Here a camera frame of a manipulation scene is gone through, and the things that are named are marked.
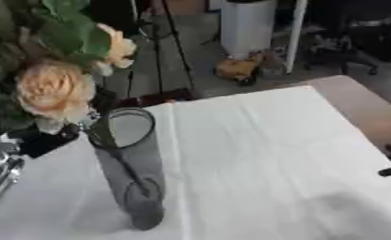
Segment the white pole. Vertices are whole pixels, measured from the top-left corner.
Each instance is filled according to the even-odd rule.
[[[297,55],[298,43],[300,40],[303,20],[308,7],[308,0],[297,0],[294,11],[294,23],[293,30],[290,36],[290,46],[287,55],[287,73],[290,74],[293,71],[295,56]]]

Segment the white tablecloth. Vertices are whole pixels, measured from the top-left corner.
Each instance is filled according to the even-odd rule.
[[[29,162],[0,240],[390,240],[390,162],[311,87],[149,109],[167,216],[128,228],[85,137]]]

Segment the tripod leg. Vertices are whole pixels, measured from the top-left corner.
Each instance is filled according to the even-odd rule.
[[[163,93],[163,72],[161,69],[161,62],[160,62],[160,53],[161,53],[161,46],[160,46],[160,38],[158,35],[159,26],[156,24],[155,18],[157,17],[156,8],[154,6],[151,7],[151,17],[152,17],[152,31],[153,31],[153,43],[154,43],[154,52],[156,55],[156,68],[158,72],[158,91],[162,94]]]
[[[176,43],[177,50],[179,51],[180,58],[182,59],[182,63],[184,65],[185,72],[187,73],[190,89],[194,90],[195,86],[194,86],[194,83],[193,83],[192,75],[190,74],[191,69],[190,69],[190,66],[188,64],[187,58],[185,57],[185,53],[184,53],[184,50],[182,48],[182,44],[180,42],[179,33],[176,30],[176,25],[174,24],[174,20],[173,20],[173,17],[172,17],[172,13],[171,13],[171,11],[169,9],[169,5],[166,2],[166,0],[161,0],[161,3],[163,5],[164,11],[166,13],[167,21],[169,22],[169,25],[171,27],[172,35],[173,35],[173,38],[174,38],[174,42]]]

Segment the chair wheel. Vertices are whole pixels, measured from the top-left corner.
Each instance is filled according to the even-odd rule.
[[[373,68],[368,72],[368,75],[374,76],[374,75],[377,75],[377,73],[378,73],[378,68],[377,68],[377,67],[373,67]]]

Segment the flower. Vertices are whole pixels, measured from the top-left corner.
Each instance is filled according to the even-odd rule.
[[[102,75],[112,75],[112,71],[108,69],[111,65],[115,65],[118,68],[130,67],[134,60],[130,60],[128,57],[133,55],[137,49],[135,43],[131,39],[124,38],[124,34],[121,31],[116,31],[106,24],[99,23],[98,28],[111,36],[111,48],[105,57],[105,61],[96,62],[96,67],[100,69]]]
[[[38,127],[51,134],[65,123],[78,123],[89,113],[95,95],[91,76],[71,64],[45,60],[28,68],[17,84],[23,108],[39,117]]]

